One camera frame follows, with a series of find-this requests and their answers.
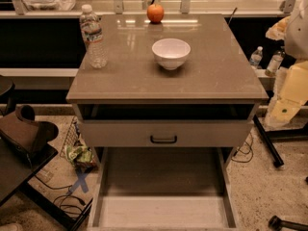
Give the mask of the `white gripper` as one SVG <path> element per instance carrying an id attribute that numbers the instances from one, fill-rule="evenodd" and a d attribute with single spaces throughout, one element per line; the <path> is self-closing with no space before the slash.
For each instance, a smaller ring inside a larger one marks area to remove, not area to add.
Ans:
<path id="1" fill-rule="evenodd" d="M 308 101 L 308 61 L 297 61 L 288 70 L 279 98 L 269 103 L 265 123 L 278 128 L 287 125 Z"/>

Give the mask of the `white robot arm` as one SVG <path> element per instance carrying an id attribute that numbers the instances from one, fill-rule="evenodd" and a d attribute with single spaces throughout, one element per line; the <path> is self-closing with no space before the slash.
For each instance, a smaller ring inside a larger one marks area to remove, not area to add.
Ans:
<path id="1" fill-rule="evenodd" d="M 269 28 L 266 37 L 284 39 L 286 54 L 295 58 L 289 68 L 277 70 L 265 118 L 268 126 L 282 127 L 308 101 L 308 0 L 302 0 L 290 16 Z"/>

